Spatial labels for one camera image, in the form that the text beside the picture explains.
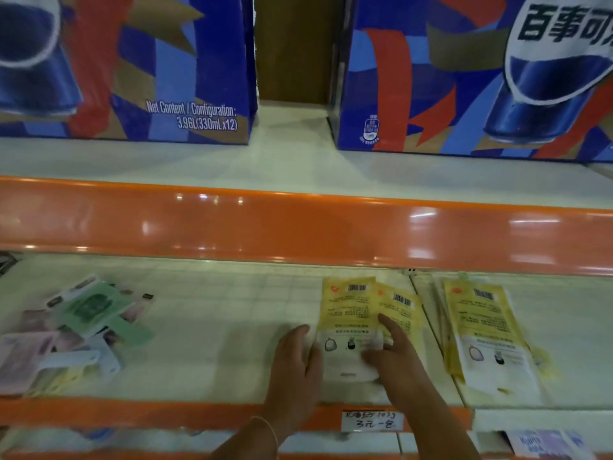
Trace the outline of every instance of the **snack bag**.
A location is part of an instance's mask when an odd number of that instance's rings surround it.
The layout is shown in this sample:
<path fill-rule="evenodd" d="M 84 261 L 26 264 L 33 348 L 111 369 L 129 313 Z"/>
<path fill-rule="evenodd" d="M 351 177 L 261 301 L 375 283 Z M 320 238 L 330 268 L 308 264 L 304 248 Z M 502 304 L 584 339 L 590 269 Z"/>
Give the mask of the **snack bag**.
<path fill-rule="evenodd" d="M 449 343 L 448 368 L 457 359 L 466 385 L 488 394 L 539 393 L 530 350 L 502 286 L 443 278 L 455 346 Z"/>
<path fill-rule="evenodd" d="M 360 352 L 383 348 L 374 299 L 375 278 L 324 278 L 316 340 L 324 354 L 324 379 L 366 382 L 379 376 Z"/>
<path fill-rule="evenodd" d="M 418 354 L 424 351 L 422 303 L 416 294 L 403 289 L 390 287 L 387 284 L 376 283 L 376 297 L 379 303 L 379 313 L 393 319 L 408 336 Z M 383 342 L 393 343 L 392 336 L 385 327 L 381 327 Z"/>

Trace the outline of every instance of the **blue cardboard box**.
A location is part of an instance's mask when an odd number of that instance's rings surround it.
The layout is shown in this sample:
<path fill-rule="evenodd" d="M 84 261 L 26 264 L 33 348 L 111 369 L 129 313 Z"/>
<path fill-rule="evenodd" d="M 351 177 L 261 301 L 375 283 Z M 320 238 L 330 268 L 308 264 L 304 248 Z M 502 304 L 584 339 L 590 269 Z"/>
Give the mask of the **blue cardboard box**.
<path fill-rule="evenodd" d="M 0 136 L 247 143 L 252 0 L 0 0 Z"/>
<path fill-rule="evenodd" d="M 346 0 L 346 150 L 613 161 L 613 0 Z"/>

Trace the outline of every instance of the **price tag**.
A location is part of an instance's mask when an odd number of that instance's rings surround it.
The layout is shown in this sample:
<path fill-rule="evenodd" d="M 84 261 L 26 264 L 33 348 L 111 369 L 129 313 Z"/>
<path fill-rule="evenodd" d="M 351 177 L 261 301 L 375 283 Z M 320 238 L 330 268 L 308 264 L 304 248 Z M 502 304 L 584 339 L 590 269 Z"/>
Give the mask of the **price tag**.
<path fill-rule="evenodd" d="M 344 411 L 341 420 L 341 432 L 343 433 L 402 431 L 404 426 L 405 416 L 397 411 Z"/>

